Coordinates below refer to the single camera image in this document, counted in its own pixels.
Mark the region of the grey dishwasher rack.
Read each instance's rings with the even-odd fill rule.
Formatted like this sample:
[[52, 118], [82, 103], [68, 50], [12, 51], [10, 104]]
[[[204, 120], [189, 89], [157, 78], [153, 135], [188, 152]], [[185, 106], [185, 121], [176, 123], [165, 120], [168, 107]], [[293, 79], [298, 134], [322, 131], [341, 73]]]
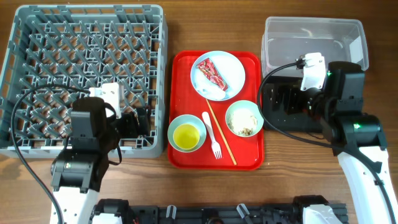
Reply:
[[126, 158], [164, 150], [168, 28], [162, 7], [24, 5], [1, 63], [1, 154], [53, 158], [72, 132], [72, 103], [91, 87], [124, 87], [121, 114], [146, 107], [150, 135], [122, 139]]

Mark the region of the light blue round plate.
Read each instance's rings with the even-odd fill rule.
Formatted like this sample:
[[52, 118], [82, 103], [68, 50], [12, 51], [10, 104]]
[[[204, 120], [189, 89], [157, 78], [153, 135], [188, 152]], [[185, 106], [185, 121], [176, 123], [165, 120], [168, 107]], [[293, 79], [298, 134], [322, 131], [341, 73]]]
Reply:
[[235, 97], [243, 89], [244, 83], [246, 81], [246, 72], [242, 63], [237, 57], [224, 51], [211, 51], [203, 53], [200, 54], [200, 56], [195, 60], [190, 71], [190, 79], [195, 91], [199, 93], [196, 90], [196, 87], [200, 83], [214, 84], [210, 82], [197, 68], [197, 65], [206, 58], [209, 58], [213, 61], [218, 73], [228, 84], [228, 89], [225, 91], [226, 98], [222, 101]]

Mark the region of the white plastic fork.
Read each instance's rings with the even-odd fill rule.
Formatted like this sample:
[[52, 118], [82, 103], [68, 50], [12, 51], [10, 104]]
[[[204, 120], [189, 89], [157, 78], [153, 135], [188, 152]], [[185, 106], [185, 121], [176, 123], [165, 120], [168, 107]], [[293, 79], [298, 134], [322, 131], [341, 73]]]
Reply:
[[205, 127], [206, 127], [209, 137], [211, 139], [211, 149], [213, 151], [213, 154], [216, 159], [221, 159], [222, 158], [221, 146], [215, 139], [215, 135], [214, 135], [213, 128], [211, 125], [210, 115], [208, 114], [208, 112], [204, 111], [204, 112], [202, 112], [201, 116], [203, 118]]

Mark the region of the wooden chopstick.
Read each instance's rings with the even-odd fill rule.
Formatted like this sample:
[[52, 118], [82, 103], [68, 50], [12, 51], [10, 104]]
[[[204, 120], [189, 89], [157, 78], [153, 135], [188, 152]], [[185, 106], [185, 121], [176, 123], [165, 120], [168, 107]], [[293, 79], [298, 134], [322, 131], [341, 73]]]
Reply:
[[228, 144], [228, 142], [227, 142], [227, 140], [226, 140], [226, 138], [224, 136], [224, 132], [223, 132], [223, 130], [222, 130], [222, 128], [221, 128], [221, 126], [220, 126], [220, 124], [218, 122], [218, 119], [217, 119], [217, 117], [216, 117], [216, 115], [215, 115], [215, 113], [213, 111], [213, 108], [211, 107], [211, 104], [210, 104], [210, 102], [207, 99], [206, 99], [206, 103], [207, 103], [207, 105], [208, 105], [208, 107], [210, 109], [211, 115], [212, 115], [212, 117], [213, 117], [213, 119], [214, 119], [214, 121], [216, 123], [216, 126], [217, 126], [217, 128], [218, 128], [218, 130], [219, 130], [219, 132], [221, 134], [222, 140], [223, 140], [223, 142], [224, 142], [224, 144], [225, 144], [225, 146], [226, 146], [226, 148], [228, 150], [229, 156], [230, 156], [234, 166], [236, 166], [237, 165], [236, 159], [235, 159], [235, 157], [234, 157], [234, 155], [233, 155], [233, 153], [231, 151], [231, 148], [230, 148], [230, 146], [229, 146], [229, 144]]

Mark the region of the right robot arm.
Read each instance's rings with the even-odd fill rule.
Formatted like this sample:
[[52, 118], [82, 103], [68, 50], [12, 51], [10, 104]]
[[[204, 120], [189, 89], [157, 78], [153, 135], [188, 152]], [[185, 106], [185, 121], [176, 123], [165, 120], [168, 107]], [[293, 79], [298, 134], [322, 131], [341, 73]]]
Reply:
[[289, 67], [322, 81], [320, 88], [303, 87], [294, 110], [317, 119], [324, 147], [332, 149], [343, 169], [359, 223], [397, 223], [397, 199], [389, 174], [387, 141], [379, 119], [363, 113], [364, 71], [352, 62], [310, 62], [298, 59], [271, 71], [264, 79]]

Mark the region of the light blue bowl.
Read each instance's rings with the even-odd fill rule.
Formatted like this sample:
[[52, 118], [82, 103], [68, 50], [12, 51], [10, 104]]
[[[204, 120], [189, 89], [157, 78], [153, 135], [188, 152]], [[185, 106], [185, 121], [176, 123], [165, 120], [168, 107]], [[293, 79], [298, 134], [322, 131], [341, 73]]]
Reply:
[[[197, 130], [198, 130], [199, 133], [200, 133], [200, 140], [199, 140], [198, 144], [197, 144], [193, 149], [191, 149], [191, 150], [185, 151], [185, 150], [179, 148], [179, 147], [175, 144], [175, 142], [174, 142], [174, 140], [173, 140], [173, 133], [174, 133], [175, 129], [176, 129], [178, 126], [180, 126], [181, 124], [191, 124], [191, 125], [193, 125], [194, 127], [196, 127]], [[194, 116], [194, 115], [191, 115], [191, 114], [183, 114], [183, 115], [180, 115], [180, 116], [176, 117], [176, 118], [170, 123], [169, 128], [168, 128], [168, 131], [167, 131], [167, 137], [168, 137], [168, 140], [169, 140], [170, 145], [171, 145], [174, 149], [176, 149], [177, 151], [179, 151], [179, 152], [186, 152], [186, 153], [188, 153], [188, 152], [193, 152], [193, 151], [196, 151], [197, 149], [199, 149], [200, 147], [202, 147], [202, 145], [204, 144], [204, 142], [205, 142], [205, 140], [206, 140], [206, 128], [205, 128], [205, 125], [204, 125], [203, 121], [202, 121], [200, 118], [198, 118], [198, 117], [196, 117], [196, 116]]]

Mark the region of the black waste bin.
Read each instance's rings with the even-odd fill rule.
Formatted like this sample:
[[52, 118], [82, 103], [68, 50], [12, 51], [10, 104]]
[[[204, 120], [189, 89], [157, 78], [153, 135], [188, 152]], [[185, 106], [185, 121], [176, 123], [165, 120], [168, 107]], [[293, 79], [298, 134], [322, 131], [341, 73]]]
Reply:
[[305, 113], [289, 114], [284, 111], [271, 110], [271, 85], [273, 83], [287, 83], [291, 84], [292, 88], [299, 88], [302, 84], [302, 79], [299, 77], [282, 77], [272, 75], [266, 80], [266, 84], [262, 89], [262, 112], [268, 120], [264, 124], [266, 129], [277, 128], [286, 132], [301, 132], [301, 133], [321, 133], [322, 125], [321, 119], [328, 120], [332, 114], [332, 107], [335, 104], [336, 97], [330, 96], [324, 92], [325, 96], [325, 114], [324, 115], [307, 115]]

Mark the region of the clear plastic waste bin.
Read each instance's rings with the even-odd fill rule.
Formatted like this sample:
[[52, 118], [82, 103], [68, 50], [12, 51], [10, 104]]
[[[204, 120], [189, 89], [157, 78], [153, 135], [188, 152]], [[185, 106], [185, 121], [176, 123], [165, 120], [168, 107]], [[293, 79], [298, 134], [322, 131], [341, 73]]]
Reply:
[[262, 36], [262, 74], [320, 52], [325, 63], [347, 61], [369, 68], [368, 46], [361, 21], [321, 17], [268, 17]]

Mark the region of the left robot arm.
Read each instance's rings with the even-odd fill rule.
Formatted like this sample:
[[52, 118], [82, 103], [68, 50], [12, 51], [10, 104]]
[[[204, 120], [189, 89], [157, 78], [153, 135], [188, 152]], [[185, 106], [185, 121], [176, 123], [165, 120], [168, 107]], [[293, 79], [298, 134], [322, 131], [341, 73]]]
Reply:
[[51, 166], [51, 223], [139, 223], [127, 200], [98, 199], [101, 182], [113, 164], [108, 154], [121, 152], [122, 137], [136, 137], [137, 119], [118, 115], [99, 97], [80, 98], [71, 112], [71, 148], [64, 148]]

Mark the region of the red snack wrapper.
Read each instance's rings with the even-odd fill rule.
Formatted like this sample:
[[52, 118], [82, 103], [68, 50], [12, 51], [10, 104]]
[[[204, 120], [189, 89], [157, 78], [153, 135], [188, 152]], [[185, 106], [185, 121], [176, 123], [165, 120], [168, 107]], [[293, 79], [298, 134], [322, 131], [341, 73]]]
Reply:
[[224, 80], [224, 78], [218, 73], [217, 68], [215, 67], [212, 60], [209, 58], [201, 61], [197, 68], [206, 76], [206, 78], [217, 85], [221, 90], [226, 91], [228, 89], [228, 84]]

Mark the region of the green bowl with rice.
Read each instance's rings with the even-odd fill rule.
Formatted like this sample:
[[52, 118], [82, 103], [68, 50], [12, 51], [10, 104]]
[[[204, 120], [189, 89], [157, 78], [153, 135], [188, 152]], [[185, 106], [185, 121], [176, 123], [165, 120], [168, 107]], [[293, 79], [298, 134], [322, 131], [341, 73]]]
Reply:
[[255, 136], [264, 125], [257, 104], [248, 100], [232, 103], [226, 110], [225, 121], [233, 134], [243, 138]]

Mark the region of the white napkin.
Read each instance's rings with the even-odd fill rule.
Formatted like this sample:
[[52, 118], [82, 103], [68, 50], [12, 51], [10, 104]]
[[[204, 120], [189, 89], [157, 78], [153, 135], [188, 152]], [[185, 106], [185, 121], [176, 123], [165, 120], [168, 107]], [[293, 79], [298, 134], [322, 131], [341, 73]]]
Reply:
[[226, 98], [226, 92], [215, 84], [200, 83], [197, 85], [196, 90], [208, 100], [221, 101]]

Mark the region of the yellow plastic cup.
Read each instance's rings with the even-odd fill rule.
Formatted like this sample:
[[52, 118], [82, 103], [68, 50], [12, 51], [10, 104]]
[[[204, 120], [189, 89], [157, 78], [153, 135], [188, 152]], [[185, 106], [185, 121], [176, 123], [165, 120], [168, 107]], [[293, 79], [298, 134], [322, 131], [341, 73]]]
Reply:
[[193, 149], [200, 140], [200, 133], [196, 127], [191, 124], [181, 124], [173, 133], [175, 144], [187, 151]]

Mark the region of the red serving tray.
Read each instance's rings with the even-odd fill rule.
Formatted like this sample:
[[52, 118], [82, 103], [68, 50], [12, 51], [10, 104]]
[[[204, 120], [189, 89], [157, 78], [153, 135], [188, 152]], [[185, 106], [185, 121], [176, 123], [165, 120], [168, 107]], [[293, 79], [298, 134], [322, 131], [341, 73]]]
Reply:
[[246, 72], [246, 81], [243, 89], [230, 100], [219, 102], [208, 100], [236, 159], [237, 165], [234, 166], [205, 98], [195, 91], [191, 83], [191, 67], [194, 61], [203, 53], [206, 52], [185, 50], [175, 56], [172, 65], [169, 120], [172, 122], [176, 117], [183, 114], [191, 114], [202, 120], [202, 112], [208, 112], [210, 114], [212, 126], [215, 129], [215, 139], [221, 145], [222, 158], [215, 158], [211, 149], [210, 137], [206, 132], [204, 144], [193, 152], [179, 152], [169, 143], [167, 149], [169, 161], [180, 169], [257, 169], [264, 161], [263, 130], [253, 137], [239, 137], [228, 129], [225, 121], [225, 114], [228, 107], [236, 101], [248, 100], [255, 102], [258, 87], [261, 82], [261, 63], [259, 59], [250, 52], [232, 52], [231, 54], [238, 58]]

